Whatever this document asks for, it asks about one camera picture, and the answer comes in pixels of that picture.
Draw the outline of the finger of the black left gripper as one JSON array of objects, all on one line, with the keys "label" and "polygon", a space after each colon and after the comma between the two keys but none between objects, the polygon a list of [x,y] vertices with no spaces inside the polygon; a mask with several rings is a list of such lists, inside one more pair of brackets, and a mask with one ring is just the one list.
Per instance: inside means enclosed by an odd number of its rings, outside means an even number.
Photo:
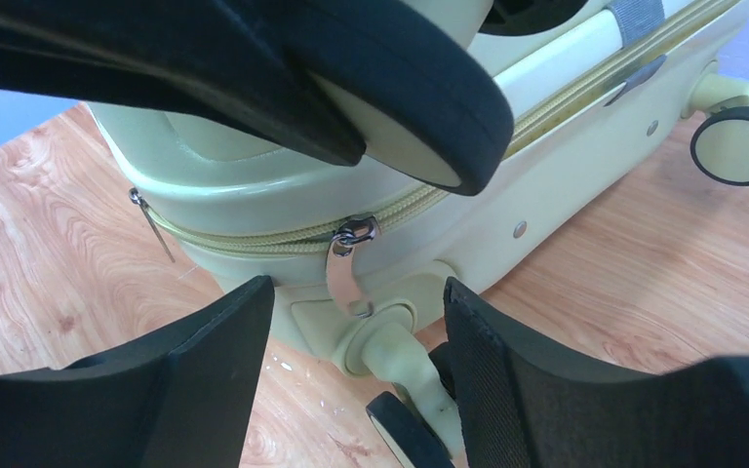
[{"label": "finger of the black left gripper", "polygon": [[332,165],[365,150],[255,1],[0,1],[0,89],[193,115]]}]

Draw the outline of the cream suitcase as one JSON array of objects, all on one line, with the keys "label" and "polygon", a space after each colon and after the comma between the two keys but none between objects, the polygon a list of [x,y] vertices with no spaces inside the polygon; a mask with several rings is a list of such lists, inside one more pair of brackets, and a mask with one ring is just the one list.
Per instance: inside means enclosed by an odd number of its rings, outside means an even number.
[{"label": "cream suitcase", "polygon": [[367,412],[405,467],[463,451],[443,349],[447,280],[480,293],[678,122],[749,185],[749,80],[718,55],[749,1],[294,1],[270,16],[367,143],[318,162],[178,111],[90,102],[131,198],[224,290],[270,277],[271,333],[394,391]]}]

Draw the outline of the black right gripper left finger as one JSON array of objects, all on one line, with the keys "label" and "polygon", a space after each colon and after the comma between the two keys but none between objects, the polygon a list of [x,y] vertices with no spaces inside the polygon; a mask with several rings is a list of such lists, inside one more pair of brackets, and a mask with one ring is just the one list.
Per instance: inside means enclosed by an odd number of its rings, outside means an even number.
[{"label": "black right gripper left finger", "polygon": [[274,306],[259,276],[71,365],[0,375],[0,467],[236,467]]}]

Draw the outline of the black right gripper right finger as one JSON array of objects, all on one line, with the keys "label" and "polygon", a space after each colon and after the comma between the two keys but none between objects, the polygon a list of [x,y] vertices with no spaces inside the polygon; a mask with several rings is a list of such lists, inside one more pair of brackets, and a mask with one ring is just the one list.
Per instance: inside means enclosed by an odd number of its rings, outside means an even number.
[{"label": "black right gripper right finger", "polygon": [[472,467],[749,467],[749,356],[617,366],[499,312],[456,279],[445,323]]}]

